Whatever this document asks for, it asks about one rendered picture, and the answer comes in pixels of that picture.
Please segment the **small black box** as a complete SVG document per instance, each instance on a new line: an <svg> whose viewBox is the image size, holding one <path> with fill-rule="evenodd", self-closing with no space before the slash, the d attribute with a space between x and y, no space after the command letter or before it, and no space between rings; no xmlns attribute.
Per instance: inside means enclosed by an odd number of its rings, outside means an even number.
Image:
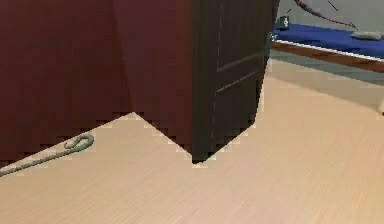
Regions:
<svg viewBox="0 0 384 224"><path fill-rule="evenodd" d="M289 29L290 21L288 16L281 16L278 19L277 29L280 31L285 31Z"/></svg>

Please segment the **grey flat pillow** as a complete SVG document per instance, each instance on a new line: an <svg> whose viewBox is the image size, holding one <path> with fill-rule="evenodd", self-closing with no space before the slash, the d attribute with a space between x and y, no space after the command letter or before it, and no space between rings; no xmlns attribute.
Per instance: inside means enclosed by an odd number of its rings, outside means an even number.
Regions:
<svg viewBox="0 0 384 224"><path fill-rule="evenodd" d="M373 31L354 31L350 36L355 39L369 41L379 41L382 39L382 34L380 32Z"/></svg>

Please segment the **blue bed with wooden frame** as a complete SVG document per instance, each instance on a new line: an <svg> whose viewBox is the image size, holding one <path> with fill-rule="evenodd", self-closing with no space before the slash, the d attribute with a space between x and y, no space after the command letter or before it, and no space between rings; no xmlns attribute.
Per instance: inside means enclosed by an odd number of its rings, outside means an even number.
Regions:
<svg viewBox="0 0 384 224"><path fill-rule="evenodd" d="M352 31L291 24L274 29L274 50L384 74L384 37L359 40Z"/></svg>

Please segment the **dark brown room door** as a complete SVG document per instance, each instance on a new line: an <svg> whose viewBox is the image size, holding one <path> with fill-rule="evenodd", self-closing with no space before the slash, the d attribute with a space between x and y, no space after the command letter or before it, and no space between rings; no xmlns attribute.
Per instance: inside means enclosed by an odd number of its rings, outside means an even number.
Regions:
<svg viewBox="0 0 384 224"><path fill-rule="evenodd" d="M193 0L192 162L207 160L257 113L280 0Z"/></svg>

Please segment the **dark red thin stick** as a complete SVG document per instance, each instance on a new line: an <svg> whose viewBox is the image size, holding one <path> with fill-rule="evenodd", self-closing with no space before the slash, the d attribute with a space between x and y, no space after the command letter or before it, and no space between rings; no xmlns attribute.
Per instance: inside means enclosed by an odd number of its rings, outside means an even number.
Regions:
<svg viewBox="0 0 384 224"><path fill-rule="evenodd" d="M354 29L357 30L357 27L352 25L352 24L350 24L350 23L345 23L345 22L338 21L338 20L335 20L335 19L331 19L331 18L328 18L328 17L322 15L320 12L317 12L314 9L312 9L310 6L308 6L302 0L293 0L293 1L303 11L306 11L307 13L309 13L309 14L315 16L315 17L318 17L318 18L321 18L321 19L324 19L324 20L327 20L329 22L336 23L336 24L339 24L339 25L344 25L344 26L347 26L347 27L351 27L351 28L354 28Z"/></svg>

